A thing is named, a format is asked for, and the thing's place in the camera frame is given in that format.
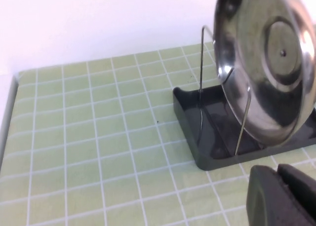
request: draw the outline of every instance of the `white grid line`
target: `white grid line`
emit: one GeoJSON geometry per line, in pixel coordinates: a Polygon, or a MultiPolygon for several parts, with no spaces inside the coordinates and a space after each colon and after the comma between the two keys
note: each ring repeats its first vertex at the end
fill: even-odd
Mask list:
{"type": "Polygon", "coordinates": [[[312,161],[312,158],[308,155],[308,153],[307,153],[307,151],[305,150],[305,148],[301,148],[301,149],[302,149],[302,151],[304,152],[304,154],[306,155],[306,157],[308,158],[308,160],[310,161],[310,163],[311,163],[311,165],[313,166],[313,168],[316,169],[314,161],[312,161]]]}
{"type": "MultiPolygon", "coordinates": [[[[35,80],[38,80],[38,71],[36,70],[35,80]]],[[[37,84],[35,85],[35,98],[34,98],[34,115],[33,115],[33,133],[32,133],[32,146],[31,146],[31,160],[30,160],[30,177],[29,177],[29,191],[28,191],[28,202],[27,202],[27,217],[26,225],[30,224],[30,210],[31,210],[31,191],[32,191],[32,170],[33,170],[33,149],[35,142],[35,114],[36,114],[36,102],[37,102],[37,84]]]]}
{"type": "MultiPolygon", "coordinates": [[[[117,82],[117,77],[116,77],[116,74],[114,72],[114,65],[113,65],[112,58],[111,58],[111,65],[112,65],[112,70],[113,70],[113,74],[114,74],[114,80],[115,80],[115,82],[117,82]]],[[[117,92],[118,92],[119,105],[120,105],[121,111],[123,112],[123,122],[124,122],[125,131],[126,131],[128,147],[129,147],[129,151],[130,151],[130,155],[131,155],[131,159],[132,159],[134,173],[136,174],[137,170],[136,170],[136,164],[135,164],[134,155],[133,155],[133,152],[132,152],[132,143],[131,143],[130,138],[129,138],[129,132],[128,132],[128,128],[127,128],[125,114],[124,114],[124,111],[123,111],[123,104],[122,104],[122,100],[121,100],[121,97],[120,97],[120,91],[119,91],[119,87],[118,87],[119,85],[116,83],[116,86],[117,86],[117,92]]],[[[145,226],[147,226],[148,225],[147,216],[146,216],[146,212],[145,212],[144,202],[142,200],[142,193],[141,193],[141,190],[140,190],[140,184],[139,184],[139,180],[138,180],[137,174],[135,176],[135,179],[136,179],[136,184],[137,184],[137,190],[138,190],[139,198],[141,200],[140,203],[141,203],[141,207],[142,207],[142,212],[143,212],[143,217],[144,217],[144,221],[145,221],[145,226]]]]}
{"type": "MultiPolygon", "coordinates": [[[[89,142],[89,141],[94,141],[94,140],[95,140],[95,141],[99,141],[99,140],[102,140],[102,139],[106,139],[106,138],[108,138],[108,137],[119,136],[119,135],[122,135],[122,134],[125,134],[125,132],[118,132],[118,133],[111,134],[111,135],[108,135],[108,136],[98,137],[97,139],[91,138],[91,139],[85,139],[85,140],[76,141],[76,142],[70,142],[70,143],[67,144],[67,147],[72,146],[72,145],[82,144],[82,143],[89,142]]],[[[168,144],[175,144],[175,143],[185,142],[185,141],[186,141],[185,139],[181,139],[181,140],[177,140],[177,141],[170,141],[170,142],[166,142],[165,145],[168,145],[168,144]]],[[[57,146],[51,146],[51,147],[36,149],[36,150],[33,150],[33,152],[36,153],[36,152],[41,152],[41,151],[50,151],[50,150],[62,148],[63,146],[64,146],[64,145],[57,145],[57,146]]],[[[159,145],[152,145],[152,146],[141,147],[141,148],[135,148],[135,149],[132,149],[132,151],[133,151],[133,152],[145,151],[145,150],[148,150],[148,149],[151,149],[151,148],[155,148],[155,147],[158,147],[158,146],[160,146],[160,144],[159,144],[159,145]]],[[[4,159],[11,158],[11,157],[17,156],[17,155],[28,154],[28,153],[30,153],[30,152],[31,152],[31,150],[18,151],[18,152],[9,153],[9,154],[7,154],[7,155],[4,157],[4,159]]],[[[124,152],[115,153],[115,154],[108,154],[108,155],[105,155],[105,156],[101,157],[101,159],[119,156],[119,155],[121,155],[121,154],[123,154],[123,153],[124,153],[124,152]]]]}
{"type": "MultiPolygon", "coordinates": [[[[119,100],[118,98],[114,98],[114,99],[108,99],[108,100],[104,100],[104,101],[97,101],[97,102],[93,102],[93,103],[86,103],[86,104],[81,104],[81,105],[75,105],[75,106],[71,106],[71,107],[67,107],[65,108],[65,110],[71,110],[71,109],[79,109],[79,108],[83,108],[83,107],[88,107],[88,106],[94,106],[96,104],[106,104],[106,103],[109,103],[109,102],[112,102],[112,101],[116,101],[116,100],[119,100]]],[[[167,107],[167,106],[172,106],[173,104],[163,104],[163,105],[159,105],[158,107],[155,107],[155,108],[163,108],[163,107],[167,107]]],[[[49,113],[57,113],[57,112],[60,112],[60,111],[63,111],[64,108],[60,108],[60,109],[54,109],[54,110],[47,110],[47,111],[40,111],[40,112],[36,112],[36,114],[49,114],[49,113]]],[[[150,108],[145,108],[145,109],[137,109],[137,110],[133,110],[133,111],[127,111],[125,112],[125,114],[129,114],[129,113],[140,113],[142,111],[147,111],[147,110],[150,110],[150,108]]],[[[32,113],[24,113],[24,114],[20,114],[20,115],[17,115],[17,116],[14,116],[12,120],[16,120],[16,119],[19,119],[21,117],[25,117],[25,116],[32,116],[33,114],[32,113]]],[[[114,114],[114,115],[110,115],[110,116],[104,116],[104,117],[97,117],[96,119],[99,119],[99,118],[109,118],[109,117],[112,117],[112,116],[115,116],[115,115],[119,115],[119,114],[114,114]]]]}
{"type": "MultiPolygon", "coordinates": [[[[175,72],[167,72],[167,74],[180,74],[180,73],[185,73],[187,72],[188,70],[181,70],[181,71],[175,71],[175,72]]],[[[140,81],[141,79],[146,79],[146,78],[153,78],[153,77],[159,77],[159,76],[163,76],[165,74],[159,74],[159,75],[152,75],[152,76],[148,76],[148,77],[142,77],[141,78],[137,78],[137,79],[131,79],[131,80],[127,80],[127,81],[120,81],[120,82],[117,82],[117,84],[124,84],[124,83],[131,83],[131,82],[134,82],[134,81],[140,81]]],[[[215,80],[216,78],[212,78],[212,79],[208,79],[208,80],[204,80],[204,81],[212,81],[212,80],[215,80]]],[[[99,86],[96,86],[96,87],[92,87],[91,89],[92,90],[96,90],[96,89],[101,89],[101,88],[105,88],[105,87],[109,87],[109,86],[114,86],[116,83],[110,83],[110,84],[104,84],[104,85],[99,85],[99,86]]],[[[170,88],[164,88],[164,89],[157,89],[157,90],[149,90],[147,92],[156,92],[156,91],[161,91],[161,90],[168,90],[170,88]]],[[[89,88],[83,88],[83,89],[76,89],[76,90],[73,90],[73,91],[67,91],[65,92],[66,95],[68,94],[74,94],[74,93],[79,93],[79,92],[85,92],[85,91],[89,91],[90,89],[89,88]]],[[[46,95],[40,95],[38,96],[39,99],[41,98],[50,98],[50,97],[55,97],[55,96],[60,96],[62,95],[62,93],[54,93],[54,94],[46,94],[46,95]]],[[[122,96],[122,97],[129,97],[129,96],[134,96],[135,94],[132,94],[132,95],[125,95],[125,96],[122,96]]],[[[18,100],[15,101],[15,103],[20,103],[20,102],[23,102],[23,101],[26,101],[26,100],[31,100],[33,99],[33,97],[26,97],[26,98],[20,98],[18,100]]]]}
{"type": "Polygon", "coordinates": [[[216,195],[216,198],[217,198],[219,207],[220,207],[220,209],[221,209],[221,212],[222,212],[222,214],[223,214],[223,216],[224,216],[225,222],[226,222],[226,224],[227,224],[228,226],[231,226],[231,224],[230,224],[229,221],[228,221],[227,215],[226,215],[226,213],[225,213],[225,209],[224,209],[224,207],[223,207],[223,204],[222,204],[222,202],[221,202],[221,198],[219,197],[219,194],[218,194],[217,191],[216,191],[216,188],[215,188],[215,186],[214,186],[214,183],[212,182],[211,176],[209,175],[209,172],[206,172],[206,174],[207,174],[207,178],[208,178],[208,180],[209,180],[209,182],[210,182],[210,184],[211,184],[211,186],[212,186],[212,189],[213,189],[213,191],[214,191],[214,194],[216,195]]]}
{"type": "MultiPolygon", "coordinates": [[[[190,56],[196,56],[198,54],[200,54],[199,52],[197,53],[192,53],[192,54],[185,54],[183,52],[184,55],[182,56],[178,56],[178,57],[172,57],[172,58],[166,58],[166,59],[160,59],[160,60],[156,60],[153,62],[147,62],[147,63],[143,63],[140,64],[139,66],[145,66],[145,65],[150,65],[150,64],[155,64],[155,63],[159,63],[161,61],[170,61],[170,60],[175,60],[175,59],[179,59],[179,58],[184,58],[184,57],[190,57],[190,56]]],[[[111,73],[111,72],[115,72],[117,70],[122,70],[122,69],[128,69],[128,68],[134,68],[136,67],[136,65],[132,65],[132,66],[125,66],[125,67],[119,67],[119,68],[115,68],[114,71],[113,70],[106,70],[106,71],[101,71],[101,72],[93,72],[91,73],[91,75],[99,75],[99,74],[106,74],[106,73],[111,73]]],[[[81,78],[81,77],[85,77],[87,76],[86,74],[84,75],[77,75],[77,76],[72,76],[72,77],[66,77],[64,78],[64,80],[71,80],[71,79],[76,79],[76,78],[81,78]]],[[[58,82],[61,81],[61,79],[53,79],[53,80],[46,80],[46,81],[39,81],[38,84],[46,84],[46,83],[53,83],[53,82],[58,82]]],[[[20,85],[20,87],[24,87],[24,86],[28,86],[28,85],[34,85],[35,83],[27,83],[27,84],[22,84],[20,85]]]]}
{"type": "MultiPolygon", "coordinates": [[[[128,114],[131,114],[131,113],[141,113],[142,111],[144,110],[141,110],[139,112],[129,112],[128,114]]],[[[123,116],[124,114],[123,113],[120,113],[120,114],[115,114],[115,115],[111,115],[111,116],[106,116],[106,117],[98,117],[96,118],[95,120],[96,121],[99,121],[99,120],[106,120],[106,119],[111,119],[111,118],[114,118],[114,117],[120,117],[120,116],[123,116]]],[[[89,119],[89,120],[85,120],[85,121],[78,121],[78,122],[74,122],[74,123],[70,123],[70,124],[66,124],[66,127],[68,126],[76,126],[76,125],[80,125],[80,124],[86,124],[86,123],[90,123],[90,122],[93,122],[93,119],[89,119]]],[[[173,124],[173,123],[177,123],[178,121],[169,121],[169,122],[162,122],[162,123],[159,123],[158,125],[168,125],[168,124],[173,124]]],[[[35,133],[38,133],[38,132],[46,132],[46,131],[53,131],[53,130],[56,130],[56,129],[60,129],[60,128],[63,128],[64,125],[58,125],[58,126],[53,126],[53,127],[48,127],[48,128],[43,128],[43,129],[38,129],[38,130],[35,130],[34,132],[35,133]]],[[[131,130],[128,130],[128,132],[135,132],[135,131],[140,131],[140,130],[143,130],[143,129],[147,129],[149,127],[154,127],[155,125],[150,125],[150,126],[146,126],[146,127],[142,127],[142,128],[136,128],[136,129],[131,129],[131,130]]],[[[20,136],[20,135],[25,135],[25,134],[32,134],[33,131],[20,131],[20,132],[17,132],[17,133],[14,133],[14,134],[11,134],[10,136],[8,136],[8,139],[11,139],[11,138],[14,138],[16,136],[20,136]]]]}
{"type": "MultiPolygon", "coordinates": [[[[136,64],[137,64],[138,70],[139,70],[139,72],[140,72],[140,68],[139,68],[139,65],[138,65],[138,61],[137,61],[136,55],[134,55],[134,57],[135,57],[135,60],[136,60],[136,64]]],[[[164,69],[164,72],[165,72],[166,75],[167,75],[167,79],[168,79],[168,81],[169,81],[169,83],[170,83],[170,86],[173,87],[173,86],[172,86],[172,83],[171,83],[171,80],[170,80],[170,77],[169,77],[169,74],[168,74],[168,72],[167,72],[167,70],[166,70],[166,67],[165,67],[165,65],[164,65],[164,63],[163,63],[162,60],[161,60],[161,63],[162,63],[162,67],[163,67],[163,69],[164,69]]],[[[144,89],[145,89],[145,91],[146,91],[146,86],[145,86],[145,83],[144,83],[143,80],[142,80],[142,83],[143,83],[144,89]]],[[[163,154],[164,154],[164,157],[165,157],[165,159],[166,159],[167,166],[168,166],[168,168],[169,168],[169,173],[170,173],[170,175],[171,175],[173,187],[174,187],[174,189],[176,190],[177,198],[178,198],[178,201],[179,201],[179,203],[180,203],[182,216],[183,216],[183,219],[185,220],[186,226],[189,226],[189,224],[188,224],[188,222],[187,222],[187,216],[186,216],[186,213],[185,213],[185,210],[184,210],[182,201],[181,201],[181,197],[180,197],[180,194],[179,194],[179,191],[178,191],[178,188],[177,188],[177,185],[176,185],[174,176],[173,176],[173,172],[172,172],[171,167],[170,167],[170,162],[169,162],[169,159],[168,159],[168,155],[167,155],[167,152],[166,152],[166,150],[165,150],[164,143],[163,143],[163,140],[162,140],[162,137],[161,137],[161,133],[160,133],[160,130],[159,130],[158,125],[157,125],[157,120],[156,120],[156,117],[155,117],[155,114],[154,114],[154,111],[153,111],[153,107],[152,107],[152,105],[151,105],[151,103],[150,103],[149,96],[148,96],[148,95],[146,95],[146,96],[147,96],[147,100],[148,100],[148,102],[149,102],[149,107],[150,107],[150,109],[151,109],[151,113],[152,113],[152,116],[153,116],[153,119],[154,119],[154,122],[155,122],[155,125],[156,125],[156,130],[157,130],[157,132],[158,132],[158,136],[159,136],[159,140],[160,140],[160,143],[161,143],[161,146],[162,146],[163,154]]]]}
{"type": "Polygon", "coordinates": [[[63,119],[64,119],[64,181],[65,181],[65,226],[68,226],[68,195],[67,195],[67,144],[66,144],[66,110],[65,110],[65,81],[64,66],[61,67],[63,85],[63,119]]]}
{"type": "MultiPolygon", "coordinates": [[[[91,78],[90,78],[90,72],[89,72],[89,64],[86,62],[86,68],[88,72],[88,80],[89,80],[89,87],[90,87],[90,99],[91,103],[93,103],[93,96],[92,96],[92,89],[91,89],[91,78]]],[[[108,225],[107,221],[107,212],[106,212],[106,206],[105,206],[105,193],[104,193],[104,186],[102,183],[103,180],[103,174],[102,174],[102,166],[101,166],[101,159],[100,159],[100,149],[99,149],[99,141],[98,139],[98,130],[96,125],[96,119],[95,119],[95,111],[94,111],[94,105],[92,105],[92,117],[93,117],[93,125],[94,125],[94,137],[96,139],[96,147],[97,147],[97,156],[98,156],[98,166],[99,166],[99,177],[100,177],[100,186],[101,186],[101,195],[102,195],[102,205],[103,205],[103,217],[104,217],[104,226],[108,225]]]]}
{"type": "MultiPolygon", "coordinates": [[[[188,60],[187,58],[186,58],[186,61],[187,61],[188,66],[189,66],[190,69],[191,69],[189,60],[188,60]]],[[[193,75],[194,75],[194,77],[195,77],[197,83],[199,84],[199,79],[197,79],[195,73],[193,72],[193,69],[191,69],[191,71],[192,71],[192,73],[193,73],[193,75]]],[[[213,184],[213,182],[212,182],[212,179],[211,179],[211,177],[210,177],[208,171],[206,172],[206,175],[207,175],[207,178],[208,178],[208,180],[209,180],[209,182],[210,182],[210,184],[211,184],[211,187],[212,187],[212,189],[213,189],[213,191],[214,191],[214,193],[215,193],[215,195],[216,195],[216,198],[217,198],[217,201],[218,201],[218,203],[219,203],[221,212],[222,212],[222,214],[223,214],[223,216],[224,216],[225,222],[226,222],[226,224],[227,224],[228,226],[230,226],[230,223],[229,223],[229,221],[228,221],[228,218],[227,218],[227,216],[226,216],[226,214],[225,214],[225,212],[224,212],[223,204],[222,204],[222,202],[221,202],[221,199],[220,199],[220,197],[219,197],[219,195],[218,195],[218,193],[217,193],[217,191],[216,191],[216,188],[215,188],[215,186],[214,186],[214,184],[213,184]]]]}
{"type": "MultiPolygon", "coordinates": [[[[174,143],[180,143],[180,142],[185,142],[185,141],[186,140],[179,140],[179,141],[175,141],[175,142],[168,142],[168,143],[165,143],[165,145],[174,144],[174,143]]],[[[160,146],[161,146],[161,144],[154,145],[154,146],[149,146],[149,147],[144,147],[144,148],[132,150],[132,152],[135,153],[135,152],[147,151],[147,150],[150,150],[150,149],[153,149],[153,148],[157,148],[157,147],[160,147],[160,146]]],[[[113,157],[123,156],[123,155],[127,155],[129,153],[130,153],[130,151],[124,151],[124,152],[120,152],[120,153],[115,153],[115,154],[102,156],[102,157],[100,157],[100,159],[103,160],[103,159],[106,159],[106,158],[113,158],[113,157]]],[[[92,163],[92,162],[95,162],[95,161],[98,161],[98,158],[86,159],[86,160],[75,162],[75,163],[69,163],[69,164],[67,164],[67,167],[73,167],[73,166],[77,166],[77,165],[81,165],[81,164],[85,164],[85,163],[92,163]]],[[[60,170],[62,168],[63,168],[63,166],[57,166],[57,167],[52,167],[52,168],[47,168],[47,169],[33,171],[32,174],[46,173],[46,172],[50,172],[50,171],[54,171],[54,170],[60,170]]],[[[27,176],[27,175],[29,175],[29,173],[21,173],[21,174],[13,174],[13,175],[2,176],[0,178],[0,182],[3,182],[5,180],[7,180],[7,179],[24,177],[24,176],[27,176]]]]}
{"type": "MultiPolygon", "coordinates": [[[[166,60],[158,60],[158,61],[155,61],[153,63],[159,63],[159,62],[162,62],[163,61],[166,61],[166,60]]],[[[212,67],[212,66],[215,66],[215,64],[211,64],[211,65],[205,65],[206,67],[212,67]]],[[[124,67],[124,68],[118,68],[119,70],[121,69],[129,69],[129,68],[133,68],[133,67],[136,67],[136,66],[131,66],[131,67],[124,67]]],[[[180,70],[180,71],[173,71],[173,72],[168,72],[169,74],[177,74],[177,73],[182,73],[186,70],[180,70]]],[[[99,74],[101,73],[112,73],[111,71],[107,71],[107,72],[99,72],[99,74]]],[[[64,78],[64,80],[72,80],[72,79],[78,79],[78,78],[88,78],[88,75],[89,74],[84,74],[84,75],[78,75],[78,76],[74,76],[74,77],[70,77],[70,78],[64,78]]],[[[124,80],[124,81],[118,81],[118,84],[124,84],[124,83],[129,83],[131,81],[136,81],[136,80],[140,80],[141,77],[143,78],[152,78],[152,77],[159,77],[159,76],[163,76],[164,74],[158,74],[158,75],[151,75],[151,76],[142,76],[141,73],[140,73],[140,77],[139,78],[135,78],[135,79],[129,79],[129,80],[124,80]]],[[[40,85],[43,85],[43,84],[50,84],[50,83],[55,83],[55,82],[61,82],[62,80],[61,79],[57,79],[57,80],[51,80],[51,81],[43,81],[43,82],[38,82],[38,84],[40,85]]],[[[22,84],[20,85],[19,87],[20,88],[23,88],[23,87],[27,87],[27,86],[34,86],[35,83],[29,83],[29,84],[22,84]]],[[[97,89],[99,87],[107,87],[107,86],[111,86],[111,85],[115,85],[115,83],[108,83],[108,84],[102,84],[102,85],[98,85],[98,86],[91,86],[92,89],[97,89]]],[[[66,94],[68,93],[74,93],[76,92],[77,90],[69,90],[69,91],[65,91],[66,94]]]]}

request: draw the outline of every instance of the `metal rod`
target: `metal rod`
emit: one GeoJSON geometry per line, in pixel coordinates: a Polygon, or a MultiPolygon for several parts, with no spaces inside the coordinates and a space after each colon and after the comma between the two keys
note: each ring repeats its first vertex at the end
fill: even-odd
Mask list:
{"type": "Polygon", "coordinates": [[[245,114],[243,115],[243,119],[242,119],[242,124],[241,124],[240,134],[239,134],[239,138],[238,138],[238,142],[237,142],[237,146],[236,146],[235,155],[237,155],[237,152],[238,152],[238,148],[239,148],[239,145],[240,145],[242,133],[243,133],[243,130],[244,130],[244,127],[245,127],[245,123],[246,123],[246,119],[247,119],[248,111],[249,111],[249,107],[250,107],[250,102],[251,102],[250,87],[248,87],[247,92],[248,92],[248,99],[247,99],[245,114]]]}
{"type": "Polygon", "coordinates": [[[204,56],[204,31],[205,30],[213,39],[213,33],[206,25],[204,25],[202,27],[202,36],[201,36],[201,63],[200,63],[200,75],[199,75],[199,100],[200,101],[201,101],[202,86],[203,86],[202,81],[203,81],[203,56],[204,56]]]}

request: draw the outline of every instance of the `stainless steel pot lid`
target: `stainless steel pot lid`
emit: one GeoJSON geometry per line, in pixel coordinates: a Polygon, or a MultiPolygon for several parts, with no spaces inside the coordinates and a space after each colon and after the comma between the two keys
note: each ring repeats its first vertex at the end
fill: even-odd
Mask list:
{"type": "Polygon", "coordinates": [[[287,141],[312,112],[316,39],[299,0],[217,0],[214,49],[218,78],[245,130],[262,144],[287,141]]]}

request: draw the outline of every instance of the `green grid mat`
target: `green grid mat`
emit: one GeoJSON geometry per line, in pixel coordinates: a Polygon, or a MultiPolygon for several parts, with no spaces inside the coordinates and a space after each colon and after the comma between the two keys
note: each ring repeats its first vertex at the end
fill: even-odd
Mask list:
{"type": "MultiPolygon", "coordinates": [[[[205,45],[203,85],[218,84],[205,45]]],[[[172,88],[198,89],[200,45],[20,74],[0,172],[3,226],[240,226],[250,168],[303,148],[204,172],[173,112],[172,88]]]]}

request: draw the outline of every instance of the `lid holder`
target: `lid holder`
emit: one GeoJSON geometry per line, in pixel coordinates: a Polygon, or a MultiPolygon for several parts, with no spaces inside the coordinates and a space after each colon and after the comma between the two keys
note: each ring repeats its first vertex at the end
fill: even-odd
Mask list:
{"type": "Polygon", "coordinates": [[[202,86],[205,31],[213,38],[210,29],[203,26],[199,89],[193,91],[183,91],[179,87],[173,89],[174,112],[196,165],[202,170],[210,171],[316,144],[315,109],[300,130],[282,146],[262,145],[244,132],[251,103],[250,87],[247,89],[248,97],[240,124],[228,105],[222,86],[206,88],[202,86]]]}

